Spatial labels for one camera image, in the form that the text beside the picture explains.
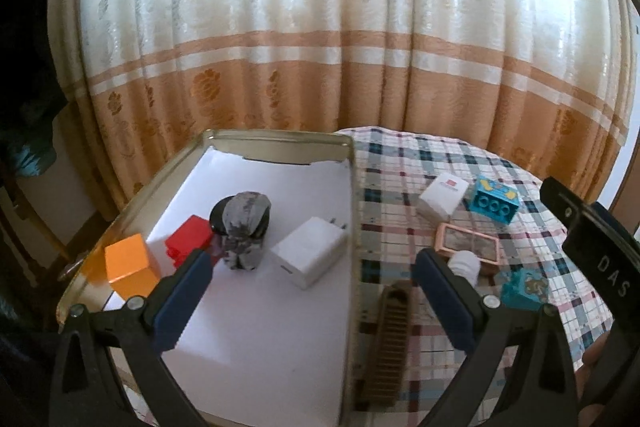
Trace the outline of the person's right hand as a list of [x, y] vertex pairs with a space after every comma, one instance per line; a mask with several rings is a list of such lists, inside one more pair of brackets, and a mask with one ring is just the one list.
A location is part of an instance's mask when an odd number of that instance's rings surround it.
[[608, 340], [609, 332], [605, 332], [584, 352], [582, 355], [582, 366], [575, 373], [576, 389], [578, 398], [582, 397], [586, 384], [589, 381], [593, 367], [602, 355], [602, 351], [606, 340]]

